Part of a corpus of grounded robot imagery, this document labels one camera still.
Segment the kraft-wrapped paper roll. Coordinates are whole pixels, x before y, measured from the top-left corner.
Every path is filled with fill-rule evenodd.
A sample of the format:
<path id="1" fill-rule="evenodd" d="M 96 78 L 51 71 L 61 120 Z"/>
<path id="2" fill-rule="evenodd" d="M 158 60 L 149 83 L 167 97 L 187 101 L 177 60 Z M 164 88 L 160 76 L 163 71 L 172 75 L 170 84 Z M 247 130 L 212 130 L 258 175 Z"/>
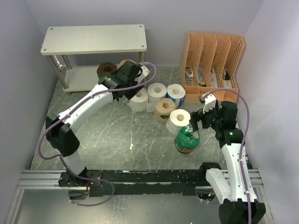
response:
<path id="1" fill-rule="evenodd" d="M 118 69 L 124 66 L 125 68 L 131 68 L 136 65 L 136 62 L 132 59 L 124 59 L 119 63 Z"/>
<path id="2" fill-rule="evenodd" d="M 170 114 L 176 109 L 176 105 L 170 98 L 163 98 L 156 104 L 156 110 L 154 112 L 154 117 L 157 121 L 161 123 L 167 123 Z"/>

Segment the brown-green paper roll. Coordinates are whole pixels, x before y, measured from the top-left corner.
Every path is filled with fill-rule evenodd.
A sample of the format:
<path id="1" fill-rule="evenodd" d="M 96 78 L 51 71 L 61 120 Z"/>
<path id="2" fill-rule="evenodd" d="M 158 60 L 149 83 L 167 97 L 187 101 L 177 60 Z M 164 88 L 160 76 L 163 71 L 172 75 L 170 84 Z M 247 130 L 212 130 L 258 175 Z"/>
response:
<path id="1" fill-rule="evenodd" d="M 101 80 L 105 75 L 117 70 L 117 65 L 111 62 L 104 62 L 97 68 L 98 79 Z"/>

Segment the green torn-wrapped paper roll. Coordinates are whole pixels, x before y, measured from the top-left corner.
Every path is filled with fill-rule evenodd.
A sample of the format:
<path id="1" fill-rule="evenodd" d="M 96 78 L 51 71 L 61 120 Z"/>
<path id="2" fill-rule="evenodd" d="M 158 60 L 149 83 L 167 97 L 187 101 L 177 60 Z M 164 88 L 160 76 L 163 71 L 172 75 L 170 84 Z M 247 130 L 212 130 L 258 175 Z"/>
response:
<path id="1" fill-rule="evenodd" d="M 176 149 L 182 154 L 191 153 L 200 143 L 199 131 L 194 131 L 191 126 L 182 127 L 175 140 Z"/>

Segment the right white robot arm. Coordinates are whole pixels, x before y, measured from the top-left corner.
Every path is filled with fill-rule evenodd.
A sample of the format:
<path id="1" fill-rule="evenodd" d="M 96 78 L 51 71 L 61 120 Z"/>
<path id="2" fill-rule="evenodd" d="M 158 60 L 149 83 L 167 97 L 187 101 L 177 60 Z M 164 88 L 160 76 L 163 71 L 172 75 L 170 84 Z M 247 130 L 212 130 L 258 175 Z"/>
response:
<path id="1" fill-rule="evenodd" d="M 266 213 L 264 203 L 258 201 L 253 190 L 245 159 L 244 134 L 236 126 L 236 103 L 206 100 L 203 107 L 191 113 L 190 124 L 215 130 L 215 137 L 224 154 L 229 180 L 218 168 L 205 169 L 198 174 L 202 185 L 211 185 L 219 200 L 222 224 L 257 224 Z"/>

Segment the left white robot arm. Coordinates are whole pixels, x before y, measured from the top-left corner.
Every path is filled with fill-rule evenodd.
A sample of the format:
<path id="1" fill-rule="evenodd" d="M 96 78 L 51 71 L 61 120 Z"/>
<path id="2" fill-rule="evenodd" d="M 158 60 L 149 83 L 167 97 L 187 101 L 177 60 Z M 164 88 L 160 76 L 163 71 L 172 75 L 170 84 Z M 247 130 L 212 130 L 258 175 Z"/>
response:
<path id="1" fill-rule="evenodd" d="M 122 97 L 131 99 L 141 87 L 134 88 L 149 74 L 145 65 L 126 61 L 117 70 L 98 76 L 94 88 L 69 109 L 55 114 L 48 114 L 46 127 L 47 141 L 60 153 L 67 168 L 72 172 L 70 180 L 76 186 L 87 181 L 87 168 L 82 162 L 78 148 L 80 142 L 76 132 L 95 112 L 103 106 Z"/>

